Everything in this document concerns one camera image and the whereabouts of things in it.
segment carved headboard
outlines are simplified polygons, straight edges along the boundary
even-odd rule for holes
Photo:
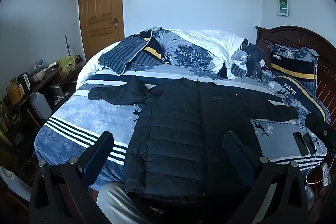
[[[314,49],[319,54],[317,63],[317,98],[328,108],[331,116],[330,125],[336,128],[336,48],[325,38],[308,29],[297,26],[281,26],[273,29],[256,27],[256,45],[264,52],[264,60],[270,67],[272,43],[294,48]]]

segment jacket zipper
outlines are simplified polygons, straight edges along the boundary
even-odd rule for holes
[[[200,92],[200,83],[197,80],[197,101],[198,101],[198,115],[199,115],[199,130],[202,135],[202,160],[203,160],[203,183],[202,183],[202,196],[206,195],[206,185],[208,183],[208,146],[207,140],[204,132],[204,120],[203,120],[203,110],[201,104],[201,92]]]

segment bed sheet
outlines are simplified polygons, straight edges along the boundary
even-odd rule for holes
[[[87,95],[93,87],[123,85],[133,75],[137,75],[149,88],[184,77],[248,89],[252,93],[263,92],[273,104],[283,104],[265,85],[252,78],[228,80],[213,72],[173,65],[136,67],[121,76],[116,76],[108,69],[100,70],[91,75],[41,128],[35,140],[38,158],[46,160],[50,165],[65,163],[72,156],[79,157],[85,148],[95,143],[101,133],[109,131],[114,135],[115,145],[92,187],[99,190],[110,181],[124,182],[125,153],[139,110],[136,106],[111,105],[104,100],[92,101]],[[296,160],[301,170],[307,172],[325,156],[323,150],[319,150],[316,157],[300,155],[292,135],[293,132],[301,131],[296,121],[273,122],[262,119],[251,122],[263,154],[271,161],[286,164]]]

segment door handle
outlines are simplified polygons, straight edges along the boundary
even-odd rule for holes
[[[117,21],[117,18],[115,18],[114,21],[111,21],[110,23],[111,23],[111,24],[114,23],[114,27],[115,27],[115,28],[118,28],[118,21]]]

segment white quilt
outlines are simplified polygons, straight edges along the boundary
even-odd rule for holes
[[[216,56],[223,62],[227,68],[227,78],[237,78],[231,73],[231,66],[235,63],[241,69],[246,70],[246,65],[240,64],[239,61],[231,59],[232,55],[239,49],[244,38],[239,37],[236,33],[225,32],[220,30],[195,30],[195,31],[182,31],[179,29],[170,29],[182,39],[208,50],[211,54]],[[213,69],[214,73],[218,73],[218,66]]]

